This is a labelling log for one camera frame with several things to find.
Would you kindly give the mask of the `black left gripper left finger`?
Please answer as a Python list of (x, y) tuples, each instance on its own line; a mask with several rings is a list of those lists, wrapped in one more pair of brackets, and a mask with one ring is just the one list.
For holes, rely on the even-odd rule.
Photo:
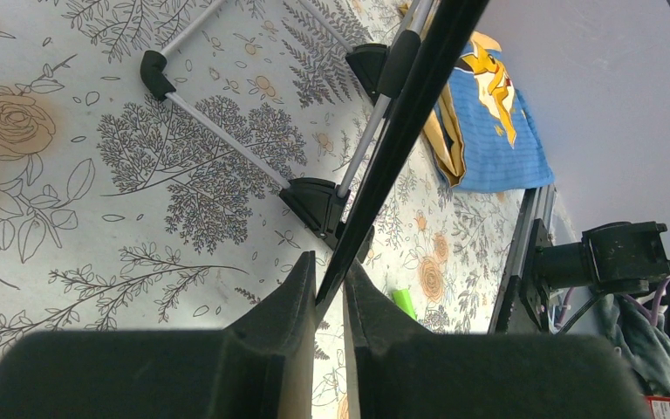
[(33, 333), (0, 362), (0, 418), (308, 418), (316, 263), (218, 330)]

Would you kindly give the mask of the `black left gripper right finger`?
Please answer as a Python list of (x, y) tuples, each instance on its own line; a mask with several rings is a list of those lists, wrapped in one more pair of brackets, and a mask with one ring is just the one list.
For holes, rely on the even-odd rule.
[(345, 276), (352, 418), (647, 418), (632, 372), (589, 335), (440, 334)]

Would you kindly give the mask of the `green marker cap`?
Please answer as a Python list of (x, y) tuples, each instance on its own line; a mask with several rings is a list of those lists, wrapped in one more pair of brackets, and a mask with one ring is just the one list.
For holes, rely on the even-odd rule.
[(408, 289), (398, 289), (392, 291), (392, 298), (394, 304), (399, 309), (413, 320), (417, 320), (416, 311)]

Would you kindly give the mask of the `small black-framed whiteboard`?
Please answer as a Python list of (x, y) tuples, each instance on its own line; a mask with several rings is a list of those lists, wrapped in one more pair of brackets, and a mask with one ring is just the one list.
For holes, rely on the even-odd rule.
[(369, 237), (373, 222), (420, 131), (427, 122), (464, 45), (487, 7), (485, 1), (414, 1), (390, 45), (353, 46), (309, 1), (302, 3), (338, 42), (346, 61), (373, 99), (373, 111), (340, 183), (317, 178), (287, 180), (269, 163), (191, 106), (164, 74), (171, 51), (219, 8), (214, 1), (162, 50), (148, 50), (140, 79), (158, 101), (169, 100), (217, 135), (281, 187), (286, 205), (309, 230), (333, 246), (316, 294), (325, 312)]

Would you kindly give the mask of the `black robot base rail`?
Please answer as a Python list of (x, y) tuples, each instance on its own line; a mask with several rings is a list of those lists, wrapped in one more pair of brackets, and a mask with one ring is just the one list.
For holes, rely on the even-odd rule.
[(524, 191), (490, 318), (490, 333), (549, 331), (549, 292), (537, 283), (534, 263), (542, 248), (552, 246), (548, 227), (555, 198), (554, 185)]

